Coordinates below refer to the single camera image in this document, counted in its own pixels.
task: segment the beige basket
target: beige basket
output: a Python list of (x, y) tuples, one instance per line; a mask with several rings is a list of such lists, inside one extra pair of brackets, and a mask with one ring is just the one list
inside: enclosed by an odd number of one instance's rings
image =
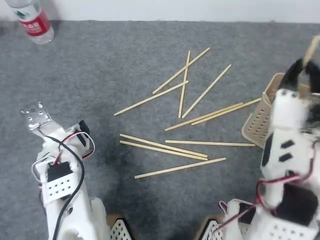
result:
[[(242, 135), (253, 142), (260, 148), (265, 146), (265, 138), (268, 134), (271, 106), (275, 99), (279, 84), (284, 77), (284, 73), (276, 73), (268, 86), (262, 93), (260, 102), (257, 104), (255, 111), (249, 116), (245, 124), (242, 127)], [(299, 85), (299, 96), (303, 97), (305, 93), (308, 93), (309, 87), (303, 84)]]

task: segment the white robot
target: white robot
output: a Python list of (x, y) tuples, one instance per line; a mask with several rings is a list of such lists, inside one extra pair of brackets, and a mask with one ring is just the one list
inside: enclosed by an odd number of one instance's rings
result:
[(110, 230), (102, 201), (88, 196), (82, 161), (93, 154), (95, 144), (86, 123), (81, 121), (64, 130), (51, 119), (40, 101), (21, 113), (28, 129), (44, 140), (31, 172), (41, 188), (48, 239), (131, 240), (125, 222), (117, 220)]
[(253, 203), (220, 202), (224, 221), (212, 219), (201, 240), (314, 240), (320, 220), (320, 70), (309, 61), (310, 95), (300, 98), (303, 60), (284, 75), (272, 105)]

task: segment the wooden chopstick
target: wooden chopstick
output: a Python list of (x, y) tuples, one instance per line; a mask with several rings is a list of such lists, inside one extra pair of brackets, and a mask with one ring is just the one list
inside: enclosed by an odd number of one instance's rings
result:
[(204, 161), (208, 160), (207, 158), (204, 158), (204, 157), (201, 157), (201, 156), (195, 156), (195, 155), (181, 153), (181, 152), (177, 152), (177, 151), (170, 151), (170, 150), (166, 150), (166, 149), (162, 149), (162, 148), (158, 148), (158, 147), (146, 146), (146, 145), (137, 144), (137, 143), (133, 143), (133, 142), (129, 142), (129, 141), (120, 141), (120, 143), (121, 144), (130, 145), (130, 146), (134, 146), (134, 147), (138, 147), (138, 148), (143, 148), (143, 149), (149, 149), (149, 150), (153, 150), (153, 151), (163, 152), (163, 153), (167, 153), (167, 154), (183, 156), (183, 157), (187, 157), (187, 158), (191, 158), (191, 159), (199, 159), (199, 160), (204, 160)]
[(173, 150), (173, 151), (176, 151), (176, 152), (181, 152), (181, 153), (185, 153), (185, 154), (191, 154), (191, 155), (195, 155), (195, 156), (198, 156), (198, 157), (208, 158), (208, 155), (202, 154), (202, 153), (198, 153), (198, 152), (195, 152), (195, 151), (188, 151), (188, 150), (184, 150), (184, 149), (181, 149), (181, 148), (168, 146), (168, 145), (160, 144), (160, 143), (153, 142), (153, 141), (144, 140), (142, 138), (129, 136), (129, 135), (125, 135), (125, 134), (120, 134), (120, 136), (123, 137), (123, 138), (135, 140), (135, 141), (138, 141), (138, 142), (141, 142), (141, 143), (154, 145), (154, 146), (157, 146), (157, 147), (160, 147), (160, 148), (170, 149), (170, 150)]
[(178, 167), (168, 168), (168, 169), (164, 169), (164, 170), (160, 170), (160, 171), (154, 171), (154, 172), (150, 172), (150, 173), (140, 174), (140, 175), (134, 176), (134, 178), (140, 179), (140, 178), (150, 177), (150, 176), (154, 176), (154, 175), (158, 175), (158, 174), (165, 174), (165, 173), (169, 173), (169, 172), (173, 172), (173, 171), (178, 171), (178, 170), (182, 170), (182, 169), (193, 168), (193, 167), (197, 167), (197, 166), (201, 166), (201, 165), (205, 165), (205, 164), (213, 164), (213, 163), (221, 162), (224, 160), (226, 160), (226, 158), (222, 157), (222, 158), (217, 158), (217, 159), (213, 159), (213, 160), (209, 160), (209, 161), (198, 162), (198, 163), (194, 163), (194, 164), (188, 164), (188, 165), (184, 165), (184, 166), (178, 166)]
[(169, 130), (172, 130), (172, 129), (176, 129), (176, 128), (182, 127), (182, 126), (187, 125), (187, 124), (191, 124), (191, 123), (196, 122), (196, 121), (198, 121), (198, 120), (205, 119), (205, 118), (207, 118), (207, 117), (210, 117), (210, 116), (212, 116), (212, 115), (215, 115), (215, 114), (224, 112), (224, 111), (229, 110), (229, 109), (233, 109), (233, 108), (235, 108), (235, 107), (237, 107), (237, 106), (240, 106), (240, 105), (242, 105), (242, 104), (244, 104), (244, 103), (243, 103), (243, 102), (239, 102), (239, 103), (237, 103), (237, 104), (234, 104), (234, 105), (231, 105), (231, 106), (227, 106), (227, 107), (222, 108), (222, 109), (220, 109), (220, 110), (210, 112), (210, 113), (208, 113), (208, 114), (206, 114), (206, 115), (199, 116), (199, 117), (196, 117), (196, 118), (194, 118), (194, 119), (181, 122), (181, 123), (179, 123), (179, 124), (177, 124), (177, 125), (174, 125), (174, 126), (171, 126), (171, 127), (166, 128), (165, 131), (169, 131)]
[(255, 147), (252, 143), (238, 143), (238, 142), (214, 142), (214, 141), (179, 141), (179, 140), (165, 140), (167, 144), (196, 144), (196, 145), (214, 145), (214, 146), (237, 146), (237, 147)]
[[(188, 52), (188, 56), (186, 57), (186, 64), (185, 65), (189, 64), (189, 60), (190, 60), (190, 50)], [(184, 70), (183, 83), (187, 81), (187, 74), (188, 74), (188, 67), (186, 67), (185, 70)], [(182, 91), (181, 91), (181, 97), (180, 97), (178, 118), (181, 118), (181, 114), (182, 114), (182, 105), (183, 105), (183, 102), (184, 102), (185, 88), (186, 88), (186, 85), (183, 85), (182, 86)]]
[(197, 100), (195, 100), (195, 102), (189, 107), (189, 109), (182, 115), (182, 118), (184, 119), (188, 113), (190, 113), (190, 111), (192, 109), (194, 109), (194, 107), (198, 104), (198, 102), (200, 102), (200, 100), (209, 92), (209, 90), (223, 77), (223, 75), (225, 75), (225, 73), (229, 70), (229, 68), (231, 68), (231, 64), (229, 64), (221, 73), (220, 75), (207, 87), (207, 89), (198, 97)]
[(261, 100), (261, 97), (255, 99), (255, 100), (249, 101), (249, 102), (247, 102), (247, 103), (244, 103), (244, 104), (242, 104), (242, 105), (240, 105), (240, 106), (236, 106), (236, 107), (231, 108), (231, 109), (229, 109), (229, 110), (226, 110), (226, 111), (220, 112), (220, 113), (218, 113), (218, 114), (209, 116), (209, 117), (207, 117), (207, 118), (203, 118), (203, 119), (201, 119), (201, 120), (199, 120), (199, 121), (195, 121), (195, 122), (191, 123), (191, 125), (197, 125), (197, 124), (203, 123), (203, 122), (205, 122), (205, 121), (208, 121), (208, 120), (210, 120), (210, 119), (214, 119), (214, 118), (216, 118), (216, 117), (222, 116), (222, 115), (224, 115), (224, 114), (231, 113), (231, 112), (233, 112), (233, 111), (235, 111), (235, 110), (238, 110), (238, 109), (244, 108), (244, 107), (246, 107), (246, 106), (249, 106), (249, 105), (251, 105), (251, 104), (254, 104), (254, 103), (256, 103), (256, 102), (259, 102), (260, 100)]
[(191, 64), (193, 64), (195, 61), (197, 61), (199, 58), (201, 58), (206, 52), (210, 50), (210, 47), (208, 47), (206, 50), (201, 52), (198, 56), (196, 56), (191, 62), (188, 63), (188, 65), (185, 65), (183, 68), (181, 68), (177, 73), (175, 73), (172, 77), (170, 77), (167, 81), (165, 81), (161, 86), (159, 86), (156, 90), (154, 90), (152, 93), (156, 94), (160, 89), (162, 89), (165, 85), (170, 83), (173, 79), (175, 79), (179, 74), (181, 74), (187, 67), (189, 67)]
[(121, 110), (121, 111), (116, 112), (116, 113), (114, 114), (114, 116), (119, 115), (119, 114), (122, 114), (122, 113), (124, 113), (124, 112), (126, 112), (126, 111), (128, 111), (128, 110), (130, 110), (130, 109), (133, 109), (133, 108), (135, 108), (135, 107), (137, 107), (137, 106), (139, 106), (139, 105), (141, 105), (141, 104), (144, 104), (144, 103), (146, 103), (146, 102), (149, 102), (149, 101), (152, 100), (152, 99), (155, 99), (155, 98), (160, 97), (160, 96), (162, 96), (162, 95), (164, 95), (164, 94), (167, 94), (167, 93), (169, 93), (169, 92), (171, 92), (171, 91), (173, 91), (173, 90), (175, 90), (175, 89), (177, 89), (177, 88), (179, 88), (179, 87), (187, 84), (188, 82), (189, 82), (189, 81), (182, 82), (182, 83), (180, 83), (180, 84), (178, 84), (178, 85), (176, 85), (176, 86), (173, 86), (173, 87), (169, 88), (168, 90), (165, 90), (165, 91), (160, 92), (160, 93), (158, 93), (158, 94), (156, 94), (156, 95), (153, 95), (153, 96), (151, 96), (151, 97), (149, 97), (149, 98), (147, 98), (147, 99), (145, 99), (145, 100), (142, 100), (142, 101), (140, 101), (140, 102), (137, 102), (136, 104), (133, 104), (133, 105), (131, 105), (131, 106), (128, 106), (127, 108), (125, 108), (125, 109), (123, 109), (123, 110)]

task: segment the white wall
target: white wall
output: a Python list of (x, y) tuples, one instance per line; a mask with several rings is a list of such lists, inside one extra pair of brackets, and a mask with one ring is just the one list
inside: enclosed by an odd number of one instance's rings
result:
[[(320, 23), (320, 0), (42, 1), (52, 20)], [(4, 0), (0, 19), (15, 19)]]

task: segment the water bottle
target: water bottle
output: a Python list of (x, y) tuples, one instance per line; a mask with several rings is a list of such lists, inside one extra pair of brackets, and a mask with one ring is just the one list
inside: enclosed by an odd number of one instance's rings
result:
[(5, 0), (26, 34), (36, 44), (46, 44), (54, 38), (54, 30), (41, 8), (39, 0)]

